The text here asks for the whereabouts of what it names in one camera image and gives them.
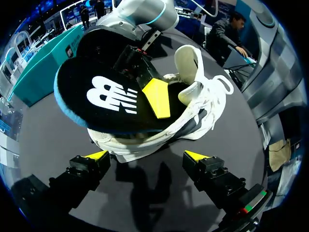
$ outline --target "shoe tongue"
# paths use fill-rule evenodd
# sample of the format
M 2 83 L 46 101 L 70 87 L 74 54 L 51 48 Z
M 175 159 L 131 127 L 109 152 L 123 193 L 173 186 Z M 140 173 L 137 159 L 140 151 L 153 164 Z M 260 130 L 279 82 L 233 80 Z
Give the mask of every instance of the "shoe tongue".
M 184 45 L 177 49 L 175 64 L 181 80 L 188 85 L 204 77 L 201 51 L 191 45 Z
M 199 82 L 194 82 L 188 88 L 184 89 L 178 94 L 178 99 L 186 106 L 196 99 L 202 91 L 202 84 Z

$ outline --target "computer screen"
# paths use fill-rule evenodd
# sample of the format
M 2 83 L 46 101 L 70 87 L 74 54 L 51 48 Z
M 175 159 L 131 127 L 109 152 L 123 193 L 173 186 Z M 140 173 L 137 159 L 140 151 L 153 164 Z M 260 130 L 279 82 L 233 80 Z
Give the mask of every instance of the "computer screen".
M 4 66 L 3 73 L 4 73 L 4 75 L 6 76 L 6 78 L 8 80 L 11 78 L 11 73 L 10 73 L 9 69 L 6 66 Z
M 12 55 L 12 62 L 15 63 L 15 61 L 18 59 L 18 54 L 15 52 L 13 55 Z

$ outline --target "monitor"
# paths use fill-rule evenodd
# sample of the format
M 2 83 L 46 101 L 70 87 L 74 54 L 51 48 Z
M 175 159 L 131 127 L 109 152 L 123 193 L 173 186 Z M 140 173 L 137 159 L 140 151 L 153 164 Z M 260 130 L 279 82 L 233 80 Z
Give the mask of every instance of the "monitor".
M 12 55 L 12 62 L 15 63 L 15 61 L 18 59 L 18 54 L 15 52 L 13 55 Z

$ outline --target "screw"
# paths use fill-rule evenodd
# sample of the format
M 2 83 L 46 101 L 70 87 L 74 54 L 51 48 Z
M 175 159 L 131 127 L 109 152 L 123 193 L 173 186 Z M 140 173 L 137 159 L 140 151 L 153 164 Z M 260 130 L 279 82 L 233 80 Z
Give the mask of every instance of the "screw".
M 230 185 L 227 185 L 225 188 L 226 188 L 227 191 L 232 191 L 233 190 L 232 186 L 230 186 Z

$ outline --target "white sneaker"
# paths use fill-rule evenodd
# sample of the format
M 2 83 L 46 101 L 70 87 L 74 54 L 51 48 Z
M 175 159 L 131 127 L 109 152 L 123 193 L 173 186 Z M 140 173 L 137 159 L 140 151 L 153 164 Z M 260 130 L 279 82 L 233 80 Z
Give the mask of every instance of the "white sneaker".
M 90 138 L 98 147 L 115 154 L 119 162 L 129 162 L 154 153 L 168 142 L 181 138 L 197 140 L 213 130 L 225 108 L 226 94 L 234 92 L 233 85 L 222 75 L 212 80 L 206 78 L 201 51 L 191 45 L 184 45 L 176 51 L 175 64 L 179 74 L 167 74 L 165 80 L 170 84 L 184 82 L 189 85 L 178 95 L 178 99 L 187 106 L 183 114 L 153 136 L 136 134 L 131 138 L 119 138 L 88 129 Z

